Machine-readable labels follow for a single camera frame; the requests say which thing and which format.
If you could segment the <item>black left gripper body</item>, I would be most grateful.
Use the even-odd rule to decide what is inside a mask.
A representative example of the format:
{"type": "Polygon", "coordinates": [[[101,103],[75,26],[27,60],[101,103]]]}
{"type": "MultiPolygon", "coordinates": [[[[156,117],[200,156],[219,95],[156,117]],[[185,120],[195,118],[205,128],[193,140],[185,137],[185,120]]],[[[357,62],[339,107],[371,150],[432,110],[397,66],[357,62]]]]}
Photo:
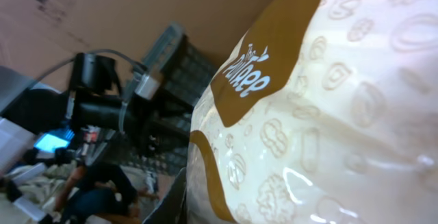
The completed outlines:
{"type": "Polygon", "coordinates": [[[189,131],[167,119],[191,114],[194,107],[190,103],[168,90],[158,90],[151,100],[134,95],[131,104],[131,113],[136,118],[131,141],[139,155],[158,155],[188,147],[189,131]]]}

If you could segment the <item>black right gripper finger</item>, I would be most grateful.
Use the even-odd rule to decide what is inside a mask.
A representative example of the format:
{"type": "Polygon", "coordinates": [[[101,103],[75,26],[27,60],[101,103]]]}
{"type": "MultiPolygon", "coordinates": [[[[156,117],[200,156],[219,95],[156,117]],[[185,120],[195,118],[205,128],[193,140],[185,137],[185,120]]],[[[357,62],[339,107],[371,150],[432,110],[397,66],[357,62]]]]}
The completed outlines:
{"type": "Polygon", "coordinates": [[[186,224],[186,168],[182,168],[166,195],[142,224],[186,224]]]}

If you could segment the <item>cream brown nut bag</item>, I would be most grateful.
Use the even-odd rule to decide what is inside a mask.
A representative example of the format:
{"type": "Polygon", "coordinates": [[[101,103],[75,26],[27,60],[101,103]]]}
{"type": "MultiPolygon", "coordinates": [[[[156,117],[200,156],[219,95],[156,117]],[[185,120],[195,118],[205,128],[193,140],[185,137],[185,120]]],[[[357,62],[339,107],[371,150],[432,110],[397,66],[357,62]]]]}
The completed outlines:
{"type": "Polygon", "coordinates": [[[197,103],[188,223],[436,223],[437,0],[274,0],[197,103]]]}

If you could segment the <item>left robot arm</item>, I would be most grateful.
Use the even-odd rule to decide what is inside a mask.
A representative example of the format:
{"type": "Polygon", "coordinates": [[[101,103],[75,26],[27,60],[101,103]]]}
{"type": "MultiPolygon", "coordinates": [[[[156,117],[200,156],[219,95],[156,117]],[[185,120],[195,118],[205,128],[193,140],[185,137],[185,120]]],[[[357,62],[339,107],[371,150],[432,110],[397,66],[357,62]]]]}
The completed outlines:
{"type": "Polygon", "coordinates": [[[119,85],[115,61],[101,51],[79,53],[73,59],[68,93],[51,93],[49,100],[20,101],[38,83],[12,69],[1,68],[1,172],[16,164],[30,146],[32,136],[55,129],[74,131],[87,125],[119,131],[141,153],[147,137],[156,135],[186,147],[189,133],[165,122],[166,116],[189,113],[194,106],[165,88],[178,64],[178,55],[171,53],[163,60],[154,58],[148,68],[133,62],[140,78],[126,87],[118,87],[118,96],[106,96],[105,90],[119,85]]]}

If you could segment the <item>grey plastic basket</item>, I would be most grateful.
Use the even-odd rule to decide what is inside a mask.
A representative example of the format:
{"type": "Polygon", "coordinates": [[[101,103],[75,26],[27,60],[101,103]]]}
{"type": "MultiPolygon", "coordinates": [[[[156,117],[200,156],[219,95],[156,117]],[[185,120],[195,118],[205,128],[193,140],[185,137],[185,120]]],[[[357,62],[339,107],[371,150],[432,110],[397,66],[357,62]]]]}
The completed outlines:
{"type": "MultiPolygon", "coordinates": [[[[193,107],[201,98],[217,68],[195,47],[184,28],[171,23],[142,58],[148,69],[163,70],[160,90],[168,90],[193,107]]],[[[168,118],[173,125],[190,132],[192,114],[168,118]]],[[[131,141],[115,135],[105,159],[122,166],[175,175],[186,166],[188,147],[173,149],[158,155],[139,155],[131,141]]]]}

